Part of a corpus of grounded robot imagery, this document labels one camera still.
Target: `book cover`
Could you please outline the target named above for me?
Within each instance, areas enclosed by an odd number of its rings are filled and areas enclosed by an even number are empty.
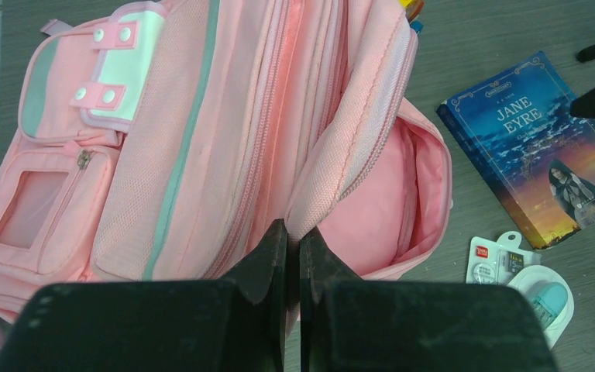
[[[538,52],[437,113],[535,249],[595,222],[595,121]]]

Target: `hooded woman illustration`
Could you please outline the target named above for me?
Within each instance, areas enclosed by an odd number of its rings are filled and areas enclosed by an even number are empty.
[[[591,182],[578,177],[557,159],[549,164],[549,182],[560,208],[581,229],[595,222],[595,186]]]

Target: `gray table surface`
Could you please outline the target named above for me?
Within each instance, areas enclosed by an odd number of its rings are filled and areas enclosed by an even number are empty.
[[[52,18],[77,24],[106,16],[125,2],[4,1],[0,157],[15,130],[26,65],[43,39],[38,29]],[[420,20],[425,28],[406,96],[440,128],[450,147],[455,206],[441,246],[403,279],[460,282],[470,239],[495,239],[515,227],[434,109],[441,100],[538,50],[548,54],[577,93],[592,88],[595,61],[578,64],[573,54],[595,43],[595,1],[428,0]],[[563,371],[595,371],[595,225],[544,252],[543,263],[568,281],[576,301],[576,313],[554,348],[559,366]],[[286,366],[299,370],[297,331],[287,341]]]

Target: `book title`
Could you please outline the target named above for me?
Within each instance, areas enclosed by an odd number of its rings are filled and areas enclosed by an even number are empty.
[[[497,112],[498,121],[503,123],[503,127],[509,134],[542,118],[542,113],[532,107],[532,102],[528,97],[521,97],[503,108],[499,108]]]

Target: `backpack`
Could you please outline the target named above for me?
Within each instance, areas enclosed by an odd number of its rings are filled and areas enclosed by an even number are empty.
[[[216,278],[274,219],[368,279],[442,238],[451,161],[403,98],[399,2],[133,2],[33,54],[0,167],[0,317],[65,281]]]

